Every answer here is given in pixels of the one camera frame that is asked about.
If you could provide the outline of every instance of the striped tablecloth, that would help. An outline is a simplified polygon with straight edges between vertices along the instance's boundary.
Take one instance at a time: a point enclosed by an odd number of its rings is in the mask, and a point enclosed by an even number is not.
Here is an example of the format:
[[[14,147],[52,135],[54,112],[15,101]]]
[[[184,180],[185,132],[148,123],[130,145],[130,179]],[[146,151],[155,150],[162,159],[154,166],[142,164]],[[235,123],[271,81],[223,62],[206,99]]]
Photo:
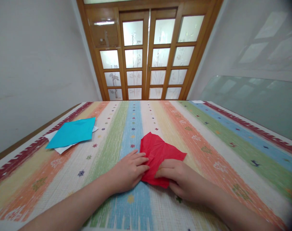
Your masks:
[[[99,130],[62,155],[42,137],[96,117]],[[17,230],[111,169],[148,132],[187,153],[184,162],[281,228],[292,213],[292,141],[212,102],[87,102],[0,161],[0,230]],[[209,209],[140,182],[108,199],[85,230],[227,230]]]

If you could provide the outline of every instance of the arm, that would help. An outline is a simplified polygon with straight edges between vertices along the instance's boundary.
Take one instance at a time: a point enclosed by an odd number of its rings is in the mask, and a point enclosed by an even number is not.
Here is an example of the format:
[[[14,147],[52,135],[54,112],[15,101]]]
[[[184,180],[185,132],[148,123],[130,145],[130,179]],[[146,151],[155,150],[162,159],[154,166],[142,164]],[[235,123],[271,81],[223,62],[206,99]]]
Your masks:
[[[166,159],[160,165],[157,177],[166,177],[169,187],[179,197],[210,207],[231,230],[277,230],[271,223],[212,184],[185,163]]]
[[[111,195],[133,189],[149,166],[137,150],[121,159],[110,171],[57,203],[20,230],[78,230]]]

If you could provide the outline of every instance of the wooden door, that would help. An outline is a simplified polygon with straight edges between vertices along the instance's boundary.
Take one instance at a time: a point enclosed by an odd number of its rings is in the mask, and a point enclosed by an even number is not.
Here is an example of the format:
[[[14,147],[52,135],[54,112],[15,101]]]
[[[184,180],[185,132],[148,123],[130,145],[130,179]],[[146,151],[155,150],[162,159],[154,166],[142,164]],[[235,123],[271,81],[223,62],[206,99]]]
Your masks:
[[[145,100],[149,10],[120,13],[127,100]]]
[[[222,0],[77,3],[103,100],[186,99]]]
[[[206,13],[199,2],[151,11],[146,99],[186,98],[184,93],[208,24]]]

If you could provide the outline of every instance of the red origami paper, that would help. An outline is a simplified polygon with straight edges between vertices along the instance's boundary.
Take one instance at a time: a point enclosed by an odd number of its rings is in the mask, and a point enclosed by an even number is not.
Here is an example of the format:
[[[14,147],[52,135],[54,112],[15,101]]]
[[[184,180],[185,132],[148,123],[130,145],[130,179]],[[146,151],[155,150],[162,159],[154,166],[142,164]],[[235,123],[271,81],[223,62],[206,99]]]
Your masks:
[[[155,178],[155,174],[159,169],[160,164],[165,159],[177,159],[183,161],[186,153],[180,152],[176,147],[165,143],[158,135],[148,133],[140,141],[140,152],[146,153],[145,157],[149,160],[145,163],[150,166],[150,169],[145,172],[142,181],[152,185],[159,185],[163,188],[168,188],[169,179]]]

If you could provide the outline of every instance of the hand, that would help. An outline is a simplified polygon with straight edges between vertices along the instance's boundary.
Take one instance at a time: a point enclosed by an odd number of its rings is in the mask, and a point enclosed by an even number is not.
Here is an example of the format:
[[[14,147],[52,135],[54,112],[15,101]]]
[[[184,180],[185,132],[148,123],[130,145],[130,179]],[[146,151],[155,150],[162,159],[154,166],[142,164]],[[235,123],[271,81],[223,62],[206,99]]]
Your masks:
[[[207,204],[214,185],[180,160],[165,159],[159,166],[155,178],[171,179],[169,187],[187,201]]]
[[[144,172],[149,169],[148,165],[142,165],[149,160],[143,157],[145,153],[137,152],[137,149],[130,152],[104,174],[106,182],[111,185],[113,194],[133,189],[141,180]]]

